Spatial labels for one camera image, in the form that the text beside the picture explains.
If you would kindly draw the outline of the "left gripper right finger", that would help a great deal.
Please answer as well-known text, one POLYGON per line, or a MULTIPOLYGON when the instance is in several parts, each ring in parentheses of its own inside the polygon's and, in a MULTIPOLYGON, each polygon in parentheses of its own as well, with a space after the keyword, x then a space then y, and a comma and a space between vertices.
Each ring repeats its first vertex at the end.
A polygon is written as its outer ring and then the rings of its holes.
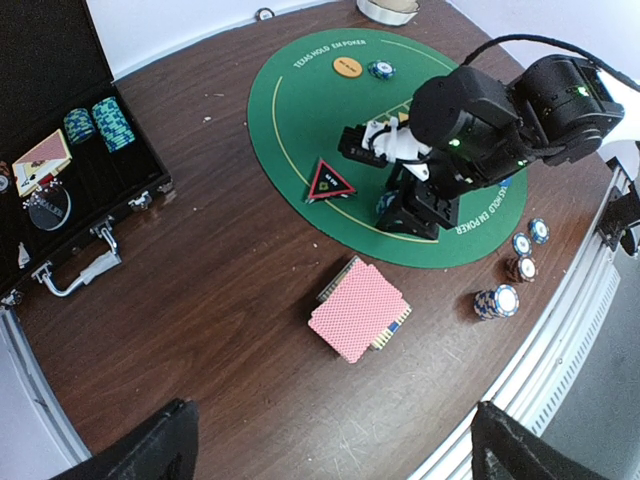
POLYGON ((477 404, 471 423, 472 477, 499 479, 604 479, 555 450, 492 402, 477 404))

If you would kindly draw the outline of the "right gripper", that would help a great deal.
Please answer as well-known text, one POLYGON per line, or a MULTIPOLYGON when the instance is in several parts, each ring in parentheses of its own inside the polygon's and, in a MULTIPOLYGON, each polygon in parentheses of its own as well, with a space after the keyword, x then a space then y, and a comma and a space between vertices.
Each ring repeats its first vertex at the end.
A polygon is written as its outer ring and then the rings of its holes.
POLYGON ((393 167, 386 191, 397 190, 393 203, 375 227, 386 233, 401 233, 424 240, 437 240, 440 229, 458 225, 459 198, 445 198, 429 182, 418 180, 407 169, 393 167))

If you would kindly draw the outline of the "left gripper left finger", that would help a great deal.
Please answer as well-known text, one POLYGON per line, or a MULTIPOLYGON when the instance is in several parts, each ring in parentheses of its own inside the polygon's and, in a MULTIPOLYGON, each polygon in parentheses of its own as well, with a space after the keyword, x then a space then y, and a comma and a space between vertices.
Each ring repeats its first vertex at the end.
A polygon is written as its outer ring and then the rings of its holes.
POLYGON ((127 435, 58 479, 192 479, 199 452, 199 410, 173 399, 127 435))

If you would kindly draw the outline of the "fifty chips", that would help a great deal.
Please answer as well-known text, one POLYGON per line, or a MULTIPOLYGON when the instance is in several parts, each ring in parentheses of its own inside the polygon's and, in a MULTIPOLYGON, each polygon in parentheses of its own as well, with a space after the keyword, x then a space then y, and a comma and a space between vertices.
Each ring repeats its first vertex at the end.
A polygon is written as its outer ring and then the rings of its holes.
POLYGON ((396 75, 395 67, 388 61, 376 60, 367 65, 370 75, 380 80, 390 80, 396 75))
POLYGON ((390 205, 393 203, 393 201, 395 200, 396 196, 398 195, 398 191, 397 190, 393 190, 393 191, 387 191, 385 192, 377 201, 376 203, 376 214, 378 216, 381 216, 385 213, 385 211, 390 207, 390 205))

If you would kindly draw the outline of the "triangular all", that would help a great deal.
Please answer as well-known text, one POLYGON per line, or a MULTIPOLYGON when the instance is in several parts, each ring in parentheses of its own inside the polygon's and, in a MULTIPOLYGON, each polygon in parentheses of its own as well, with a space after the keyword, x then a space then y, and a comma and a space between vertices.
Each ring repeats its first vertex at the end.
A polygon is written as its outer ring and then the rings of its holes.
POLYGON ((323 158, 318 159, 306 197, 307 204, 336 198, 349 198, 356 194, 356 188, 334 167, 323 158))

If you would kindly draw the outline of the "blue green fifty chip stack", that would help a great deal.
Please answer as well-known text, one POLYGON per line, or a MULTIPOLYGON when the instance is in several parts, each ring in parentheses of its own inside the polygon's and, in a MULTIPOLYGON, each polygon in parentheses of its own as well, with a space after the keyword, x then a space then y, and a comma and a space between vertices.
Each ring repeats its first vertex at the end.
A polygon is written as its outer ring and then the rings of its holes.
POLYGON ((550 239, 550 228, 542 218, 534 218, 528 224, 528 232, 517 232, 512 237, 512 246, 519 257, 529 257, 533 246, 544 245, 550 239))

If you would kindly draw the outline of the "blue peach ten chip stack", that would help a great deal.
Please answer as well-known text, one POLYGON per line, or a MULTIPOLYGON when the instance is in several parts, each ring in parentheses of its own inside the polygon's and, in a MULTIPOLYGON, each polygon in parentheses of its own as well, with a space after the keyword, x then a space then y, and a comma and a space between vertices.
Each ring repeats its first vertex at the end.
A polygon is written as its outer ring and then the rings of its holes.
POLYGON ((519 306, 517 291, 508 284, 477 292, 473 300, 474 311, 481 320, 512 317, 519 306))

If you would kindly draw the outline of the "orange big blind button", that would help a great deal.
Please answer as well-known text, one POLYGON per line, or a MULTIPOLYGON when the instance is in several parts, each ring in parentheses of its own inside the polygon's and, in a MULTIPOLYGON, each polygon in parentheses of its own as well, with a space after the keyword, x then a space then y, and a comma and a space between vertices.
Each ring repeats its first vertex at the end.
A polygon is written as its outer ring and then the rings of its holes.
POLYGON ((332 67, 338 75, 349 79, 358 78, 363 73, 362 65, 350 57, 336 58, 332 63, 332 67))

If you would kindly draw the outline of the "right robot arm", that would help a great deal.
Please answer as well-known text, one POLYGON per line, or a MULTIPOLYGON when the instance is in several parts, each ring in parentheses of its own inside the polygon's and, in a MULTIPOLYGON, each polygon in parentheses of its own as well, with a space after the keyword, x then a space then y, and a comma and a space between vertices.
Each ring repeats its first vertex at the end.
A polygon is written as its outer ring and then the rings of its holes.
POLYGON ((409 119, 369 128, 363 145, 394 166, 376 226, 435 240, 458 223, 460 198, 529 165, 595 152, 624 108, 585 59, 550 55, 505 85, 470 66, 427 80, 409 119))

